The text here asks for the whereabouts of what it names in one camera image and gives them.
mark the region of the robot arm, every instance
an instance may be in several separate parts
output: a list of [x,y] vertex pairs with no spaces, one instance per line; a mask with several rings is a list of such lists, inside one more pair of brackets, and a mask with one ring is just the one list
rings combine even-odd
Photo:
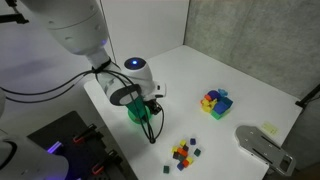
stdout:
[[[148,64],[140,58],[125,62],[121,71],[111,62],[103,46],[108,31],[95,0],[21,0],[69,52],[87,57],[93,68],[109,63],[104,70],[122,73],[140,87],[140,95],[152,112],[156,112],[156,98],[165,95],[165,85],[154,82]],[[132,98],[122,82],[108,73],[98,74],[101,87],[113,105],[128,105]],[[136,99],[139,95],[132,92]]]

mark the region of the white wall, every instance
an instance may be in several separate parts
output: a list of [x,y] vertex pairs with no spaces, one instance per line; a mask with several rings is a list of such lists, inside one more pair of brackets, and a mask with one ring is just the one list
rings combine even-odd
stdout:
[[[60,46],[31,12],[18,4],[30,23],[0,24],[0,86],[21,92],[48,90],[91,67],[84,57],[72,55]],[[129,57],[150,58],[183,43],[188,0],[103,0],[103,5],[120,65]],[[9,12],[11,8],[1,1],[0,14]],[[110,47],[106,49],[112,57]],[[86,78],[50,102],[31,105],[7,102],[0,128],[27,135],[72,110],[86,122],[102,126],[82,87],[92,78]]]

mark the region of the white table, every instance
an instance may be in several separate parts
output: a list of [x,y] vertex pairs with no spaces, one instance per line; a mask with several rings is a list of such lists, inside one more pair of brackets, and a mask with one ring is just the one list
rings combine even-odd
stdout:
[[[139,125],[128,119],[125,107],[109,103],[96,80],[85,89],[109,127],[133,171],[141,180],[262,179],[268,166],[242,151],[235,138],[240,125],[261,127],[270,122],[279,130],[271,137],[282,145],[301,108],[297,98],[239,72],[187,46],[148,60],[154,80],[167,84],[167,96],[158,101],[165,125],[156,144],[149,144]],[[201,110],[199,101],[209,90],[223,88],[234,101],[230,113],[215,120]],[[161,113],[152,126],[158,132]],[[177,170],[171,147],[182,138],[196,137],[201,156],[187,169]],[[170,174],[163,174],[164,165]]]

